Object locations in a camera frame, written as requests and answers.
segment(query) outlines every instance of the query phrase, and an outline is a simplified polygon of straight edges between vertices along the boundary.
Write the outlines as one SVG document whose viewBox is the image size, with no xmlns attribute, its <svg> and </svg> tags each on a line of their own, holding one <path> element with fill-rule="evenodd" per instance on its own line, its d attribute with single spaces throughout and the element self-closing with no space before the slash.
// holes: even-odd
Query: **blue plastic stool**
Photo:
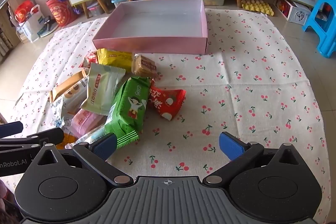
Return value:
<svg viewBox="0 0 336 224">
<path fill-rule="evenodd" d="M 330 11 L 327 21 L 323 21 L 316 18 L 320 6 L 324 3 L 328 3 L 332 10 Z M 302 27 L 304 31 L 310 26 L 320 37 L 320 43 L 317 46 L 317 50 L 320 54 L 326 58 L 329 58 L 333 51 L 336 50 L 336 0 L 318 0 L 314 6 L 313 11 L 308 17 L 305 25 Z"/>
</svg>

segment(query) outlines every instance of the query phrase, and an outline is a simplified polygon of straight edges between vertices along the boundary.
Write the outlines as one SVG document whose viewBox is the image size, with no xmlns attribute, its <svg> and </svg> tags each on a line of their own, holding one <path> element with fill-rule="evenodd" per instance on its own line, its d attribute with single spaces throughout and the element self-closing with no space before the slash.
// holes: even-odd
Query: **dark hair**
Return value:
<svg viewBox="0 0 336 224">
<path fill-rule="evenodd" d="M 136 98 L 135 96 L 131 97 L 132 100 L 137 100 L 140 103 L 140 100 Z"/>
<path fill-rule="evenodd" d="M 0 209 L 0 224 L 19 224 L 19 222 L 13 216 Z"/>
</svg>

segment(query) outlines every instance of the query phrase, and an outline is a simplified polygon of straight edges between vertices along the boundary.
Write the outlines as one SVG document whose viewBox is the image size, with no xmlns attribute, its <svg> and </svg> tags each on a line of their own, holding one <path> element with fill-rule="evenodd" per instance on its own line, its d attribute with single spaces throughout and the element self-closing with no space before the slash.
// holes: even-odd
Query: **gray ribbed panel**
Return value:
<svg viewBox="0 0 336 224">
<path fill-rule="evenodd" d="M 34 224 L 25 220 L 23 224 Z M 71 224 L 262 224 L 238 211 L 225 193 L 196 177 L 146 178 L 112 191 L 106 203 Z M 307 219 L 301 224 L 316 224 Z"/>
</svg>

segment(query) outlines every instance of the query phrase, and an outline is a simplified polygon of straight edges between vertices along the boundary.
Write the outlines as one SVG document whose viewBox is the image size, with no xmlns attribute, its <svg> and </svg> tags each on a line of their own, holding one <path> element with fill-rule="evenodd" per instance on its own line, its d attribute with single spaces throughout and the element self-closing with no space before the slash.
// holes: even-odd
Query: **tile floor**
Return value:
<svg viewBox="0 0 336 224">
<path fill-rule="evenodd" d="M 235 9 L 232 3 L 225 6 L 207 6 L 210 9 Z M 271 21 L 280 33 L 285 37 L 298 58 L 304 72 L 310 80 L 315 97 L 322 112 L 325 127 L 325 136 L 328 142 L 330 171 L 332 181 L 332 196 L 336 197 L 336 149 L 333 149 L 333 141 L 336 141 L 336 54 L 330 59 L 322 57 L 316 47 L 319 38 L 314 31 L 303 32 L 301 25 L 287 22 L 278 12 Z M 71 25 L 86 22 L 85 17 L 78 18 Z M 41 38 L 34 43 L 18 45 L 9 57 L 0 64 L 0 113 L 9 119 L 11 109 L 15 105 L 18 93 L 23 85 L 31 67 L 43 51 L 53 34 Z M 336 221 L 336 198 L 332 199 L 332 208 L 328 221 Z"/>
</svg>

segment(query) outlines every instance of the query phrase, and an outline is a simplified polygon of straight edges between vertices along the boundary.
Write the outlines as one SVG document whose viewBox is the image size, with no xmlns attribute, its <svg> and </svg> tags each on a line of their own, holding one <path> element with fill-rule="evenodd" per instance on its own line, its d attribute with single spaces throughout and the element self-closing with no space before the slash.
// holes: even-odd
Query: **pale green snack package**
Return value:
<svg viewBox="0 0 336 224">
<path fill-rule="evenodd" d="M 121 68 L 91 63 L 87 98 L 80 108 L 100 115 L 109 115 L 116 87 L 125 72 Z"/>
</svg>

